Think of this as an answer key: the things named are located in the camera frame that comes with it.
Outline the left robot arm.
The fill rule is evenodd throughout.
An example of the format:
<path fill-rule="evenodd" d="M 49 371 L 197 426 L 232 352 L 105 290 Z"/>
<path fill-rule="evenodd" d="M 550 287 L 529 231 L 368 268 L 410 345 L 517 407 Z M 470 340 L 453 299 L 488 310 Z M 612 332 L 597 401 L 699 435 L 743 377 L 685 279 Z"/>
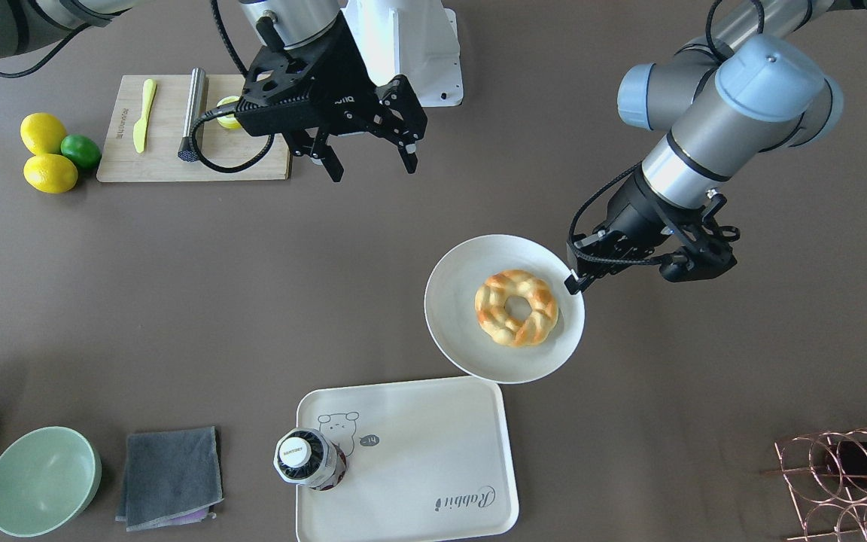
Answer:
<path fill-rule="evenodd" d="M 719 21 L 709 13 L 704 34 L 668 64 L 624 75 L 617 113 L 662 138 L 613 179 L 604 221 L 590 234 L 569 227 L 569 293 L 630 266 L 688 282 L 736 264 L 739 230 L 716 222 L 720 186 L 760 152 L 806 145 L 838 123 L 842 90 L 786 35 L 842 10 L 867 10 L 867 1 L 756 1 Z"/>

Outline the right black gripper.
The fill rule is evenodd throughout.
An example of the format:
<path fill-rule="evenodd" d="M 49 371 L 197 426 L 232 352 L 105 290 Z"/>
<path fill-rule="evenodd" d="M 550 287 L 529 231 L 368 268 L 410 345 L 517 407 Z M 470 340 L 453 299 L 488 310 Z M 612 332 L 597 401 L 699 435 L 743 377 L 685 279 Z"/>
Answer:
<path fill-rule="evenodd" d="M 271 20 L 259 20 L 256 27 L 262 38 L 274 41 L 269 48 L 286 50 Z M 302 47 L 322 55 L 315 79 L 324 90 L 328 123 L 317 128 L 324 128 L 333 136 L 368 132 L 399 145 L 407 174 L 414 174 L 418 167 L 414 144 L 424 138 L 427 116 L 409 79 L 396 75 L 385 86 L 376 86 L 346 20 L 334 20 L 317 40 L 286 51 L 298 52 Z M 314 142 L 311 159 L 326 169 L 331 181 L 341 181 L 343 165 L 325 141 Z"/>

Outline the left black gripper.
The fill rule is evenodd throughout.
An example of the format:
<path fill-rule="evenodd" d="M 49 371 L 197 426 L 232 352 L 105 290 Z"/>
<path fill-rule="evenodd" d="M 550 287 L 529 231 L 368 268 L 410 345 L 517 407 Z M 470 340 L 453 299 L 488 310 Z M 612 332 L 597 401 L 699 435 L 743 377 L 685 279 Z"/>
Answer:
<path fill-rule="evenodd" d="M 608 202 L 605 220 L 587 236 L 576 233 L 582 213 L 616 183 L 621 186 Z M 567 254 L 571 269 L 564 280 L 568 293 L 585 292 L 593 281 L 631 266 L 660 269 L 662 257 L 683 246 L 655 210 L 662 200 L 637 167 L 626 169 L 587 199 L 569 225 Z"/>

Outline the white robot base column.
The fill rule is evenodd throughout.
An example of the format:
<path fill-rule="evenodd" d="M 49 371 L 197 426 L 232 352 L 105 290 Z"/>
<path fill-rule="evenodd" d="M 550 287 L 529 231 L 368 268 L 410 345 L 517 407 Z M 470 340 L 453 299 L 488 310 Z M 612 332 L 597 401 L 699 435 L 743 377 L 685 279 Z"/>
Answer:
<path fill-rule="evenodd" d="M 425 108 L 462 103 L 454 11 L 440 1 L 348 1 L 342 11 L 376 86 L 405 75 Z"/>

